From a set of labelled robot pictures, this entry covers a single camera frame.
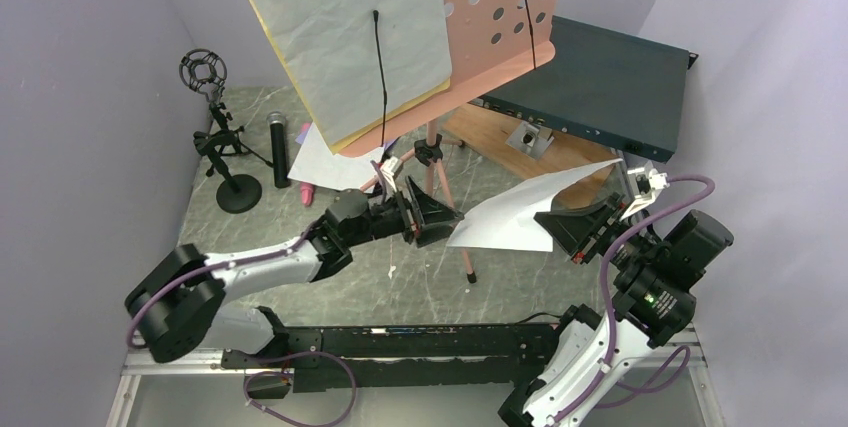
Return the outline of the white paper sheet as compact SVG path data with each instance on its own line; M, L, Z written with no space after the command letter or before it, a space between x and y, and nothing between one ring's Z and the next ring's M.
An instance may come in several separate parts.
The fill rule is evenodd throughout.
M616 158L527 179L466 212L447 245L550 252L553 238L534 216L550 211L554 197L562 190L619 161Z
M358 157L333 154L315 125L311 125L289 169L289 178L332 190L360 188L375 175L371 162L384 153L378 147Z

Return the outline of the pink small microphone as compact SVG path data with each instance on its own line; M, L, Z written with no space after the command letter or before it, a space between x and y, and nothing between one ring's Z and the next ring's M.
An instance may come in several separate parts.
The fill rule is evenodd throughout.
M304 143L311 126L312 126L311 123L304 123L302 125L300 133L298 134L298 136L296 138L296 142L298 144L302 145ZM299 185L300 185L301 203L306 207L311 206L313 204L313 201L314 201L315 186L313 184L305 182L305 181L300 181Z

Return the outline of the blue sheet music page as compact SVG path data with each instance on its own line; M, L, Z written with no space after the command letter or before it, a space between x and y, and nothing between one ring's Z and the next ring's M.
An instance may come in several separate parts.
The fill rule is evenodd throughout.
M302 145L304 143L309 131L311 130L311 127L312 127L311 123L306 123L301 127L300 133L295 138L295 142L297 144ZM396 142L397 142L396 138L390 139L383 144L383 147L386 148L386 149L391 148Z

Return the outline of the black silver handheld microphone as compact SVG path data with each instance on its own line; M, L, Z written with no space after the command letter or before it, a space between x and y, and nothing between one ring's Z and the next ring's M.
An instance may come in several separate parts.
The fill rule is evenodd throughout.
M288 150L286 141L286 120L279 111L272 111L267 116L269 124L274 186L278 189L290 186Z

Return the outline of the black round-base mic stand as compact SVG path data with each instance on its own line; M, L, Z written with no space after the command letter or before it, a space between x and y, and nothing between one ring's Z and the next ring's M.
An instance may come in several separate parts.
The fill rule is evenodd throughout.
M196 131L193 134L195 150L210 160L213 170L218 172L223 181L216 191L216 202L225 212L240 214L255 207L262 196L262 186L253 176L248 174L232 175L218 152L224 147L236 142L233 131L219 131L215 134Z

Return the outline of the pink tripod music stand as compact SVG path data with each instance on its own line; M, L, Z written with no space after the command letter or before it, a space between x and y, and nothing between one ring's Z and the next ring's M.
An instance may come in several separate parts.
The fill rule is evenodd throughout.
M551 61L556 0L444 0L452 75L447 89L389 117L350 142L341 154L364 154L383 136L398 138L420 126L438 137L438 119L471 100Z

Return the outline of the black tripod mic stand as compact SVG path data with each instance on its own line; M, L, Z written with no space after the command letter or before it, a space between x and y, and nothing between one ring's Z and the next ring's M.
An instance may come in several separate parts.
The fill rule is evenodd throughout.
M245 131L244 126L235 129L230 128L229 123L233 120L233 117L223 102L228 70L225 62L218 54L202 48L187 52L180 61L179 76L181 82L187 88L205 97L209 113L218 126L214 135L222 134L229 138L227 142L217 148L219 156L237 157L250 154L260 159L266 166L273 166L270 160L242 142L240 134Z

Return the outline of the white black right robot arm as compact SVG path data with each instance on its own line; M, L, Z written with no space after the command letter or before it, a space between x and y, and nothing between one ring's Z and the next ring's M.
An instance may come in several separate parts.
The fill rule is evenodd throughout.
M734 237L712 216L690 210L662 238L628 229L617 195L589 207L535 214L574 262L613 252L617 268L611 305L599 314L581 305L561 317L551 335L552 358L535 378L517 385L498 410L509 426L578 426L619 380L691 322L692 286Z

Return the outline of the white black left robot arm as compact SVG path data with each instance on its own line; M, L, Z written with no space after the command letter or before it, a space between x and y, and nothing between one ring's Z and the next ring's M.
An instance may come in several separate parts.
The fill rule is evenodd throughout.
M174 248L128 294L125 342L169 363L198 347L235 349L272 367L287 339L268 308L240 311L235 300L281 285L328 279L352 262L353 247L399 235L416 247L447 239L461 211L423 191L411 177L386 199L348 189L298 236L267 247L204 254Z

